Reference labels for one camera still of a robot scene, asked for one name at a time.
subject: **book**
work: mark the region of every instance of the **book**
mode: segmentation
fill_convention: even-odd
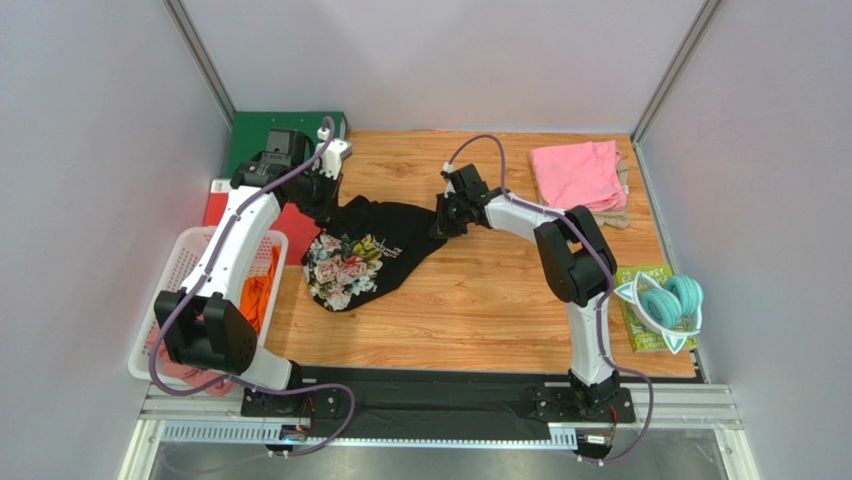
[[[231,191],[231,183],[227,178],[214,179],[210,186],[210,198],[207,200],[207,211],[204,213],[203,226],[216,226],[222,220],[225,207],[228,205],[228,192]],[[319,227],[313,219],[302,214],[296,205],[288,203],[284,205],[281,214],[270,230],[277,230],[287,235],[287,254],[284,257],[285,265],[301,265],[302,256],[308,251],[314,237],[319,235]]]
[[[343,112],[237,112],[225,176],[231,178],[241,163],[265,150],[269,131],[273,128],[298,130],[318,145],[317,130],[326,116],[334,120],[335,138],[346,139],[349,122]]]
[[[668,265],[649,265],[643,267],[626,267],[619,268],[617,272],[615,272],[615,286],[616,288],[624,285],[625,283],[630,283],[636,277],[638,272],[642,272],[645,275],[653,278],[654,281],[659,283],[660,285],[666,283],[666,280],[672,276],[672,267]],[[643,290],[647,289],[647,287],[643,288],[643,285],[640,285],[639,293],[641,294]],[[636,353],[646,353],[646,352],[668,352],[669,349],[666,347],[665,341],[663,337],[655,332],[652,332],[645,328],[645,325],[639,320],[635,313],[633,313],[633,309],[630,307],[630,304],[624,301],[624,299],[618,299],[618,302],[621,305],[621,313],[624,316],[624,324],[627,327],[627,336],[630,338],[630,347]],[[683,327],[675,327],[673,330],[682,330]],[[686,340],[686,345],[684,345],[684,349],[691,350],[698,346],[698,342],[695,340],[695,337],[689,337]]]

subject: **wood grain surface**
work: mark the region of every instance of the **wood grain surface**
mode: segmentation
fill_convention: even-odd
[[[443,163],[472,132],[354,131],[340,204],[357,195],[435,208]],[[603,227],[621,266],[663,261],[636,156],[626,135],[498,134],[507,187],[537,194],[529,151],[547,145],[615,139],[630,166],[626,230]],[[479,140],[456,161],[476,165],[489,187],[500,182],[493,142]],[[286,267],[267,348],[301,364],[444,370],[565,372],[571,332],[562,303],[544,280],[535,244],[472,226],[427,258],[400,289],[351,312],[331,313],[311,299],[300,267]],[[617,363],[656,376],[694,375],[687,352],[631,351],[617,300],[609,311]]]

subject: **beige cloth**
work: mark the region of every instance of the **beige cloth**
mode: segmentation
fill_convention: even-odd
[[[627,167],[624,160],[619,160],[615,165],[615,173],[618,175],[618,182],[621,183],[621,186],[624,187],[624,191],[626,192],[627,174],[630,173],[630,168]],[[612,225],[615,228],[621,229],[630,226],[630,217],[627,216],[626,208],[621,210],[607,210],[605,212],[592,212],[592,216],[595,217],[595,223],[597,223],[598,226]]]

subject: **white basket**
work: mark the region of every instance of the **white basket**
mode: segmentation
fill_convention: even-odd
[[[148,356],[151,352],[148,350],[147,340],[151,331],[157,326],[157,318],[154,316],[154,301],[157,295],[161,290],[176,292],[180,288],[180,284],[198,264],[214,232],[216,232],[216,227],[194,227],[186,230],[178,237],[175,248],[172,250],[171,256],[169,256],[166,269],[160,277],[160,283],[157,284],[157,289],[154,291],[154,298],[151,299],[151,305],[148,307],[148,312],[145,314],[145,321],[142,322],[142,326],[139,329],[136,343],[133,344],[133,351],[127,361],[127,368],[134,377],[142,380],[151,380],[151,376],[148,375]],[[260,327],[260,334],[257,338],[258,345],[266,343],[269,324],[272,323],[271,318],[272,311],[275,309],[275,297],[278,296],[278,286],[281,284],[281,274],[284,272],[284,259],[287,256],[287,236],[274,230],[266,232],[263,240],[260,242],[260,247],[257,249],[257,254],[251,262],[248,274],[249,277],[267,275],[269,264],[272,261],[272,247],[281,247],[281,255],[278,257],[275,278],[272,281],[272,290],[269,293],[269,303],[266,304],[263,325]],[[161,368],[162,361],[158,359],[157,371],[162,371]],[[170,385],[184,384],[177,378],[163,376],[162,379],[163,382]]]

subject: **white wall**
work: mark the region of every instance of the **white wall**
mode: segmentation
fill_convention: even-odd
[[[0,3],[3,478],[117,476],[130,347],[226,135],[159,0]]]
[[[848,478],[852,3],[726,2],[643,147],[763,478]]]
[[[628,132],[701,0],[186,0],[238,110]]]

